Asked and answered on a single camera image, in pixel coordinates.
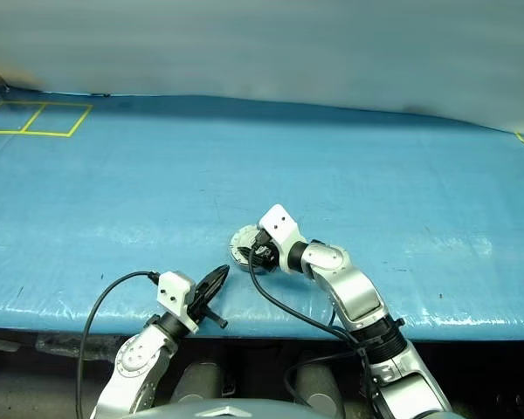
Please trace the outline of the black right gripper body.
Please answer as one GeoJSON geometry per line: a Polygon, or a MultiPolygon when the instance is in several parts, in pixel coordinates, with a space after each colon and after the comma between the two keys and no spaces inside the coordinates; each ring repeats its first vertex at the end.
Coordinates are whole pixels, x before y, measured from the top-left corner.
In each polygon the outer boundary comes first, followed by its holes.
{"type": "Polygon", "coordinates": [[[279,267],[279,252],[274,244],[261,245],[259,247],[252,246],[257,252],[257,256],[247,259],[247,269],[255,273],[266,273],[275,271],[279,267]]]}

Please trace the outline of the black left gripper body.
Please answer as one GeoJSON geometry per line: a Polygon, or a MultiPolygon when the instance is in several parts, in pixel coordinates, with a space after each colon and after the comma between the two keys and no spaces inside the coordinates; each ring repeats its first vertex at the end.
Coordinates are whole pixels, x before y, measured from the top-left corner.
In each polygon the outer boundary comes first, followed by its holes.
{"type": "Polygon", "coordinates": [[[209,319],[217,324],[221,329],[227,327],[227,320],[213,312],[207,302],[194,304],[189,310],[190,318],[199,326],[205,319],[209,319]]]}

